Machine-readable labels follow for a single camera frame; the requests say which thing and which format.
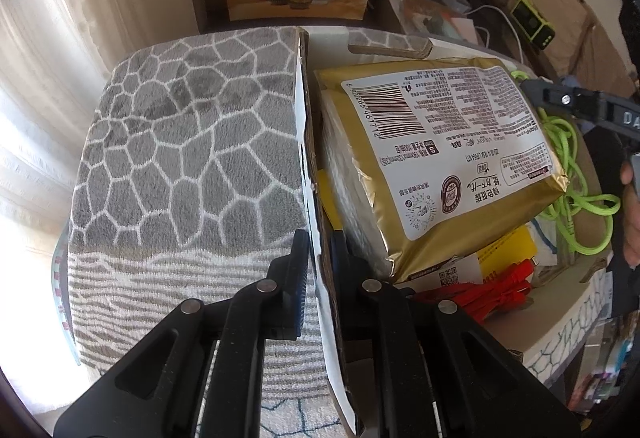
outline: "white wire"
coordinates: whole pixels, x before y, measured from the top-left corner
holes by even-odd
[[[522,45],[520,44],[520,38],[518,37],[518,33],[516,32],[516,29],[513,27],[513,24],[511,24],[511,21],[509,21],[509,18],[503,11],[501,11],[497,6],[493,6],[491,4],[483,4],[478,8],[474,8],[471,12],[467,12],[466,15],[472,14],[473,12],[477,12],[478,10],[481,10],[483,8],[493,8],[494,10],[497,10],[498,12],[500,12],[504,20],[509,25],[509,28],[511,28],[511,31],[513,32],[513,36],[516,38],[516,42],[518,43],[518,52],[520,53],[520,62],[524,64],[524,55],[522,54]]]
[[[491,34],[484,26],[476,26],[476,30],[481,30],[486,34],[486,41],[484,42],[484,47],[489,47],[489,39],[491,39]]]

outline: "gold tissue package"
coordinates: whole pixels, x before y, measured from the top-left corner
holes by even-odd
[[[568,179],[499,60],[316,71],[322,158],[354,252],[402,282],[528,222]]]

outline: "green and black device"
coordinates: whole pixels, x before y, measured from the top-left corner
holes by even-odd
[[[519,0],[513,7],[511,15],[520,25],[529,42],[541,50],[549,46],[556,36],[553,25],[540,15],[530,0]]]

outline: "silver rivet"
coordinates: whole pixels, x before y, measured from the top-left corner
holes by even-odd
[[[255,287],[260,292],[268,293],[273,292],[278,287],[278,284],[273,279],[261,279]]]
[[[382,283],[377,279],[365,279],[362,282],[362,287],[365,292],[379,292],[382,288]]]
[[[451,315],[458,311],[458,305],[449,299],[443,299],[438,303],[438,310],[447,315]]]
[[[182,313],[191,314],[196,313],[200,309],[200,301],[197,299],[187,299],[186,301],[182,301],[180,305],[180,311]]]

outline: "white curtain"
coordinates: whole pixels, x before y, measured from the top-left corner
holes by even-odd
[[[191,0],[0,0],[0,367],[33,413],[89,385],[50,264],[103,85],[127,53],[196,33]]]

